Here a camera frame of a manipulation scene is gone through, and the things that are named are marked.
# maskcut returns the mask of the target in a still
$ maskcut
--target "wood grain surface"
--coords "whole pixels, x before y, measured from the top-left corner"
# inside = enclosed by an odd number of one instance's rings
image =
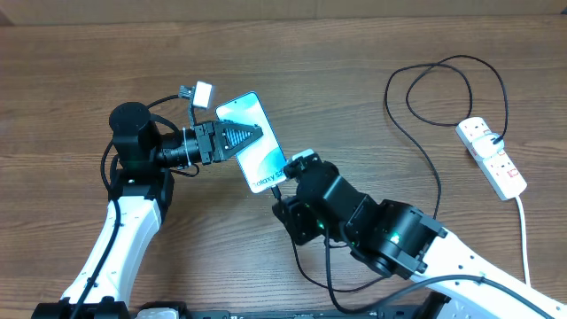
[[[0,317],[29,317],[58,300],[101,230],[107,204],[98,165],[108,115],[125,101],[150,103],[196,80],[214,104],[258,92],[287,156],[314,148],[375,200],[432,213],[436,186],[419,151],[387,119],[384,86],[397,68],[470,54],[506,82],[506,148],[528,182],[522,195],[533,286],[567,302],[567,19],[344,19],[0,28]],[[473,115],[501,131],[501,89],[490,70],[455,61],[475,95]],[[418,71],[392,82],[392,113],[435,163],[444,191],[439,219],[473,250],[523,279],[517,206],[500,201],[453,128],[414,118],[403,104]],[[433,72],[413,90],[423,116],[458,121],[466,88]],[[186,105],[155,112],[187,125]],[[213,119],[214,110],[199,119]],[[291,195],[294,184],[283,186]],[[174,201],[136,278],[133,308],[185,300],[194,310],[330,309],[327,292],[296,269],[274,200],[252,194],[234,160],[176,177]],[[322,240],[300,247],[306,272],[324,280]],[[337,286],[376,275],[332,254]],[[361,305],[407,285],[389,279],[341,296]],[[421,302],[426,292],[402,302]]]

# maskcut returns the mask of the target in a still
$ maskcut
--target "black electrical cord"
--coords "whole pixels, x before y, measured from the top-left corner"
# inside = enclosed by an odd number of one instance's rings
[[[77,315],[81,311],[81,306],[85,302],[85,299],[87,299],[90,289],[92,289],[93,285],[97,281],[98,275],[100,274],[100,269],[102,269],[102,267],[105,265],[106,258],[108,258],[108,255],[110,254],[110,251],[113,248],[114,241],[116,241],[116,237],[118,236],[118,230],[120,229],[120,217],[121,217],[120,205],[118,204],[118,200],[113,197],[113,189],[111,185],[108,183],[105,173],[106,157],[108,156],[108,152],[112,147],[113,147],[113,142],[111,141],[108,144],[108,146],[106,146],[105,152],[103,153],[103,156],[100,160],[100,167],[101,167],[100,176],[103,180],[103,183],[105,184],[106,190],[108,191],[109,194],[111,194],[111,198],[112,198],[111,201],[114,203],[114,210],[116,212],[116,217],[114,218],[113,233],[111,234],[110,239],[108,239],[108,244],[106,245],[103,254],[100,256],[100,260],[98,260],[98,264],[93,270],[92,275],[90,275],[89,279],[87,279],[87,285],[85,286],[85,289],[82,291],[81,297],[79,297],[79,300],[77,300],[77,303],[74,305],[73,313],[69,317],[71,319],[77,318]],[[115,177],[115,170],[117,164],[118,164],[118,156],[114,156],[113,162],[111,163],[111,173],[110,173],[111,178]]]
[[[342,245],[330,245],[330,246],[329,246],[330,249],[347,248],[347,247],[348,247],[347,244],[342,244]]]
[[[274,194],[274,197],[276,198],[277,203],[280,206],[280,209],[282,209],[282,192],[280,191],[279,187],[277,187],[277,185],[272,187],[272,193]],[[293,238],[290,237],[290,240],[291,240],[291,247],[293,247],[293,255],[295,256],[295,263],[298,266],[299,273],[311,284],[317,285],[317,286],[324,288],[324,289],[329,289],[329,287],[327,287],[326,285],[315,281],[314,279],[312,279],[310,276],[308,276],[306,274],[306,272],[301,267],[301,262],[299,262],[298,248],[295,245],[295,243],[293,242]],[[342,247],[343,246],[330,245],[330,248],[342,248]],[[363,289],[370,287],[372,284],[375,284],[375,283],[382,281],[383,279],[384,279],[383,277],[379,277],[379,278],[376,278],[376,279],[374,279],[374,280],[372,280],[372,281],[370,281],[366,284],[363,284],[360,287],[356,287],[356,288],[353,288],[353,289],[333,289],[333,291],[334,292],[359,292]]]
[[[186,176],[186,177],[195,177],[195,176],[198,175],[198,173],[201,171],[201,169],[195,163],[193,163],[191,165],[196,169],[195,173],[186,173],[186,172],[178,171],[178,170],[175,170],[175,169],[170,169],[169,171],[171,173]]]
[[[329,243],[329,236],[330,236],[330,232],[329,232],[329,228],[327,226],[325,226],[325,241],[327,242],[327,244]],[[544,318],[551,318],[553,319],[553,317],[551,315],[548,315],[545,311],[543,311],[541,308],[537,307],[536,305],[534,305],[533,303],[531,303],[529,300],[527,300],[526,298],[522,297],[521,295],[519,295],[517,292],[512,291],[511,289],[509,289],[508,287],[502,285],[502,284],[498,284],[490,279],[487,279],[485,277],[482,276],[471,276],[471,275],[448,275],[448,276],[438,276],[438,277],[433,277],[430,279],[426,279],[423,280],[422,282],[419,283],[415,283],[412,284],[404,289],[401,289],[393,294],[391,294],[388,297],[385,297],[381,300],[378,300],[376,302],[373,302],[367,306],[364,307],[358,307],[355,309],[351,309],[351,308],[346,308],[341,306],[338,301],[337,298],[335,297],[335,293],[333,290],[333,285],[332,285],[332,278],[331,278],[331,272],[330,272],[330,248],[326,245],[325,246],[325,267],[327,269],[327,286],[329,287],[327,290],[329,291],[329,296],[330,296],[330,300],[332,301],[333,305],[337,308],[338,311],[344,313],[344,314],[360,314],[360,313],[364,313],[367,311],[371,311],[371,310],[377,310],[380,307],[385,306],[386,304],[399,299],[402,296],[407,295],[410,292],[414,292],[417,289],[420,288],[424,288],[427,285],[430,284],[435,284],[435,283],[439,283],[439,282],[443,282],[443,281],[450,281],[450,280],[470,280],[470,281],[475,281],[479,284],[488,284],[504,293],[507,293],[509,296],[511,296],[512,298],[520,301],[521,303],[525,304],[528,308],[530,308],[531,310],[533,310],[534,312],[536,312],[537,314],[543,316]]]
[[[153,108],[155,105],[162,104],[162,103],[164,103],[164,102],[171,101],[171,100],[174,100],[174,99],[176,99],[176,98],[179,98],[179,96],[178,96],[178,95],[173,95],[173,96],[169,96],[169,97],[164,97],[164,98],[161,98],[161,99],[159,99],[159,100],[157,100],[157,101],[155,101],[155,102],[149,103],[147,107],[148,107],[148,109],[151,109],[151,108]]]
[[[311,284],[318,285],[319,287],[324,288],[324,289],[329,289],[329,287],[327,287],[326,285],[321,284],[321,283],[315,281],[314,279],[311,279],[311,277],[309,277],[309,276],[305,273],[305,271],[304,271],[303,268],[301,267],[301,263],[299,262],[298,249],[297,249],[297,246],[295,245],[295,243],[293,242],[293,239],[291,240],[291,246],[293,247],[293,254],[295,255],[295,263],[298,265],[298,269],[299,269],[299,272],[301,273],[301,275],[302,275],[308,282],[310,282]],[[380,282],[380,281],[382,281],[382,280],[384,280],[384,277],[381,276],[381,277],[378,277],[378,278],[372,280],[371,282],[368,282],[368,283],[366,283],[366,284],[363,284],[363,285],[360,286],[360,287],[356,287],[356,288],[353,288],[353,289],[335,289],[335,288],[333,288],[333,291],[334,291],[334,292],[359,292],[359,291],[361,291],[361,290],[363,290],[363,289],[366,289],[366,288],[370,287],[372,284],[378,283],[378,282]]]
[[[500,85],[502,87],[502,95],[504,96],[504,111],[506,113],[505,118],[504,118],[504,130],[502,131],[502,134],[494,139],[493,143],[497,144],[499,143],[503,138],[504,135],[506,134],[506,131],[508,129],[508,117],[509,117],[509,106],[508,106],[508,95],[506,94],[506,87],[504,86],[504,81],[502,80],[502,78],[500,77],[500,75],[498,74],[498,72],[496,71],[496,69],[494,69],[493,66],[491,66],[490,64],[488,64],[487,62],[485,62],[484,60],[480,59],[480,58],[475,58],[472,56],[468,56],[468,55],[455,55],[449,58],[444,58],[442,60],[440,60],[437,63],[423,63],[423,64],[418,64],[418,65],[414,65],[414,66],[406,66],[406,67],[402,67],[396,71],[394,71],[394,73],[392,75],[390,75],[390,78],[388,79],[388,82],[386,84],[386,88],[385,88],[385,92],[384,92],[384,107],[386,109],[386,112],[388,113],[388,116],[390,117],[390,120],[392,120],[392,123],[405,135],[409,138],[409,140],[415,145],[417,146],[417,148],[419,149],[419,151],[423,154],[423,156],[425,157],[425,159],[427,160],[427,162],[429,163],[429,166],[431,167],[431,171],[433,173],[433,176],[435,177],[435,181],[437,183],[437,203],[435,204],[435,210],[433,211],[433,219],[437,219],[437,214],[439,212],[439,203],[441,202],[441,193],[442,193],[442,189],[441,189],[441,180],[439,178],[439,174],[437,172],[437,169],[435,168],[435,166],[433,165],[433,162],[431,161],[429,155],[427,155],[427,152],[423,149],[423,147],[405,130],[401,127],[400,124],[398,124],[398,122],[393,118],[392,114],[390,113],[390,106],[388,105],[388,89],[390,88],[390,83],[392,82],[393,77],[403,71],[407,71],[410,69],[414,69],[414,68],[419,68],[419,67],[427,67],[427,69],[425,71],[423,71],[421,74],[419,74],[419,76],[416,77],[416,79],[411,83],[411,85],[409,86],[408,89],[408,93],[406,93],[406,106],[408,107],[408,110],[414,114],[414,116],[416,118],[418,118],[421,121],[424,121],[426,123],[429,123],[431,125],[437,125],[437,126],[442,126],[442,127],[453,127],[453,126],[457,126],[459,125],[459,122],[456,123],[439,123],[439,122],[435,122],[435,121],[429,121],[427,119],[425,119],[424,117],[420,116],[418,113],[416,113],[416,111],[414,111],[414,109],[411,107],[410,103],[409,103],[409,93],[411,92],[411,90],[414,88],[414,86],[416,85],[417,82],[419,82],[419,80],[421,80],[425,75],[427,75],[432,68],[434,67],[445,67],[445,68],[449,68],[455,72],[457,72],[463,79],[465,84],[467,85],[467,90],[469,91],[469,111],[467,112],[466,116],[464,117],[464,119],[462,120],[466,120],[470,117],[470,114],[472,113],[472,89],[470,88],[470,83],[469,80],[467,79],[467,77],[464,75],[463,72],[461,72],[458,68],[454,67],[454,66],[450,66],[448,64],[444,64],[443,62],[446,62],[450,59],[453,58],[470,58],[473,59],[475,61],[478,61],[482,64],[484,64],[485,66],[488,66],[488,68],[491,69],[491,71],[493,71],[493,73],[496,75],[496,77],[498,78],[498,81],[500,82]]]

